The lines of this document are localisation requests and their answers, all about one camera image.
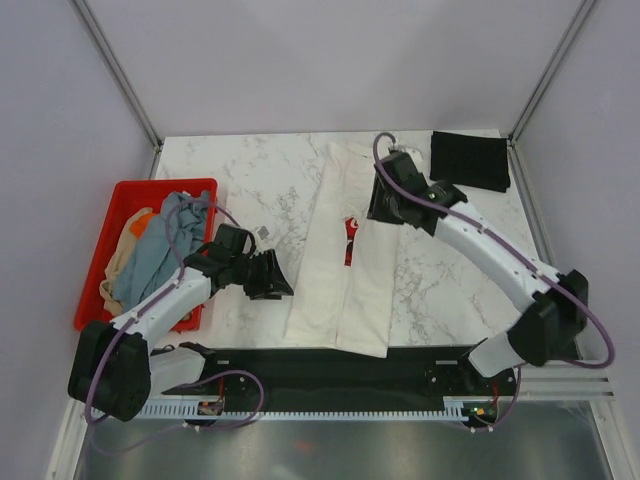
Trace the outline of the beige t-shirt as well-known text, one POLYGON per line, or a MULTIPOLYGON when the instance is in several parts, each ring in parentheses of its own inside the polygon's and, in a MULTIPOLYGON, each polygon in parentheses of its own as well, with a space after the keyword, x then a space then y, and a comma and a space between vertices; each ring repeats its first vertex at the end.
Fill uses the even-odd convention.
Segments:
MULTIPOLYGON (((153 212, 152 209, 149 207, 146 207, 141 209, 136 214, 134 214, 133 218, 131 218, 127 222, 128 228, 134 220, 139 218, 141 215, 144 215, 150 212, 153 212)), ((130 258, 137 240, 138 239, 136 239, 131 234, 130 231, 124 232, 121 234, 116 247, 116 252, 114 253, 113 257, 111 258, 111 260, 107 265, 106 279, 103 282, 101 282, 99 286, 99 293, 104 299, 104 309, 110 312, 113 316, 118 316, 125 312, 122 310, 122 306, 117 301, 115 301, 114 298, 112 297, 113 287, 114 287, 117 276, 121 273, 125 263, 130 258)), ((181 257, 179 256, 171 237, 167 238, 167 240, 169 241, 172 252, 179 260, 181 257)))

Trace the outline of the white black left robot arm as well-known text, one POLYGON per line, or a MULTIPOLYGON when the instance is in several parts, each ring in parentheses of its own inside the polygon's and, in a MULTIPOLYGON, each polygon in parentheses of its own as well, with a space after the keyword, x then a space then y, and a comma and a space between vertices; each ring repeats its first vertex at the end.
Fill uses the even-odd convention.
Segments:
POLYGON ((93 321, 79 337, 68 383, 69 395, 94 411, 120 421, 133 419, 147 400, 189 385, 208 393, 219 369, 191 345, 167 353, 158 343, 188 313, 230 285, 251 300, 280 300, 294 293, 274 250, 260 251, 254 235, 229 224, 220 226, 149 297, 108 323, 93 321))

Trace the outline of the white t-shirt red print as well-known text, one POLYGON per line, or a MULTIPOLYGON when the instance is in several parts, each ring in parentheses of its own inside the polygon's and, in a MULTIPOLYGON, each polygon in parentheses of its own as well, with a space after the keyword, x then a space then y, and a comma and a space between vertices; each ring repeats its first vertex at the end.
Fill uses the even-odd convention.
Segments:
POLYGON ((284 339, 384 358, 400 229, 367 217, 371 148, 332 143, 327 151, 284 339))

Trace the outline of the red plastic bin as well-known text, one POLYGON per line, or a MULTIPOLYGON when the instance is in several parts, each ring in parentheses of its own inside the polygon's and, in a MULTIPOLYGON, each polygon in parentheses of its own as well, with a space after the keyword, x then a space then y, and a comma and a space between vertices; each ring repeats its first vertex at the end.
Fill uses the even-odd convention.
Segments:
POLYGON ((113 318, 104 309, 99 286, 106 279, 106 268, 116 252, 121 234, 129 231, 128 220, 146 207, 158 213, 163 201, 172 192, 186 192, 198 197, 207 191, 211 199, 215 200, 217 187, 217 181, 207 177, 126 180, 116 184, 73 321, 76 331, 82 331, 93 320, 108 322, 113 318))

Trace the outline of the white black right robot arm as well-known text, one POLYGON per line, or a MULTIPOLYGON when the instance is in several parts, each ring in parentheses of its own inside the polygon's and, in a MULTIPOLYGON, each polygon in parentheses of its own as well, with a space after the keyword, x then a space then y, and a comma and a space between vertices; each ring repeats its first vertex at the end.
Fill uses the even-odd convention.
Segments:
POLYGON ((562 274, 528 257, 493 226, 468 197, 448 181, 429 184, 411 158, 393 149, 375 161, 370 219, 408 224, 463 254, 507 296, 519 318, 505 331, 471 349, 458 381, 477 394, 494 376, 521 364, 541 367, 563 356, 586 325, 579 309, 588 282, 578 271, 562 274))

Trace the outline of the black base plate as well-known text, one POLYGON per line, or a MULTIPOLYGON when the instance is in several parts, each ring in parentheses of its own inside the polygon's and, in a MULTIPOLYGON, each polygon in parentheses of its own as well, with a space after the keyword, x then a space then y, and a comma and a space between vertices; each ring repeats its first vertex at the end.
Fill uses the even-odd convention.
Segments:
POLYGON ((467 350, 393 347, 384 358, 330 349, 211 350, 201 385, 175 391, 219 394, 225 405, 245 411, 434 408, 446 397, 492 401, 515 393, 511 370, 483 378, 465 364, 467 350))

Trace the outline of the right aluminium frame post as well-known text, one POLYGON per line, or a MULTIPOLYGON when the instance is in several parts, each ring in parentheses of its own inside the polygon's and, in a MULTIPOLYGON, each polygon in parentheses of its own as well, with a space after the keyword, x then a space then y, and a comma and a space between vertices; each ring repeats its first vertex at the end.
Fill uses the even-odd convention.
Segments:
POLYGON ((507 136, 511 144, 515 144, 523 135, 599 4, 600 1, 598 0, 582 0, 579 2, 524 108, 507 136))

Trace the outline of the folded black t-shirt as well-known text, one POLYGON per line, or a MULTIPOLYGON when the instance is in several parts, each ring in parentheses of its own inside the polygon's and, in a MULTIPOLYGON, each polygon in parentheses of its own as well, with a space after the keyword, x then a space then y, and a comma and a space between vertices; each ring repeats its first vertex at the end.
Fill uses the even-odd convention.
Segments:
POLYGON ((510 185, 507 140, 435 131, 431 136, 432 181, 505 193, 510 185))

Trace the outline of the aluminium frame post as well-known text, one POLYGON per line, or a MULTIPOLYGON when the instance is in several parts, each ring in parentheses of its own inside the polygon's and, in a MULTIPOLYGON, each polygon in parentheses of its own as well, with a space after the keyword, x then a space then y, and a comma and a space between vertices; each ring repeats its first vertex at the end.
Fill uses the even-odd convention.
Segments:
POLYGON ((507 136, 511 144, 515 144, 523 135, 599 4, 600 1, 598 0, 582 0, 579 2, 524 108, 507 136))
POLYGON ((153 150, 159 152, 163 145, 163 140, 147 114, 111 42, 100 25, 97 15, 91 8, 90 2, 86 0, 70 0, 69 4, 79 17, 80 22, 89 35, 96 51, 105 64, 131 113, 141 127, 145 137, 151 144, 153 150))

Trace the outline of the light blue t-shirt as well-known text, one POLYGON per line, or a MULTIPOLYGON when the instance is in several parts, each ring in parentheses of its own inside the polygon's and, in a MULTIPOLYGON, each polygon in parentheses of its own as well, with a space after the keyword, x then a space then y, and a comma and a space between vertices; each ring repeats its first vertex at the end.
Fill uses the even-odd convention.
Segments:
POLYGON ((179 256, 184 259, 202 246, 206 237, 208 204, 207 191, 198 197, 202 203, 188 203, 184 192, 172 192, 163 201, 160 212, 149 222, 136 241, 133 252, 117 276, 112 297, 127 311, 161 287, 179 268, 165 232, 165 220, 173 208, 169 234, 179 256))

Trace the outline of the orange garment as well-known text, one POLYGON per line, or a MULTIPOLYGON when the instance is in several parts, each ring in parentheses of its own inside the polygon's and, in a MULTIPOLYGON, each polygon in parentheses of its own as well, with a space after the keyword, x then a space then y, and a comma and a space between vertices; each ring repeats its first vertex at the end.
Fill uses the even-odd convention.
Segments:
POLYGON ((145 230, 147 229, 149 222, 155 216, 156 214, 153 212, 141 215, 139 218, 137 218, 131 223, 131 225, 129 226, 129 231, 136 239, 140 239, 144 234, 145 230))

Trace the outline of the left aluminium frame post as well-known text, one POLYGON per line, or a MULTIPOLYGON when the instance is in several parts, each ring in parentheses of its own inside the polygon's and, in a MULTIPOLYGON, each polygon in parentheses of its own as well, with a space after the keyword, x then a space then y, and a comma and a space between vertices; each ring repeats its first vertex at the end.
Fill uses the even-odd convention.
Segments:
POLYGON ((70 0, 69 4, 79 17, 80 22, 89 35, 96 51, 105 64, 131 113, 141 127, 145 137, 151 144, 153 150, 159 152, 163 145, 163 140, 147 114, 111 42, 100 25, 97 15, 91 8, 90 2, 86 0, 70 0))

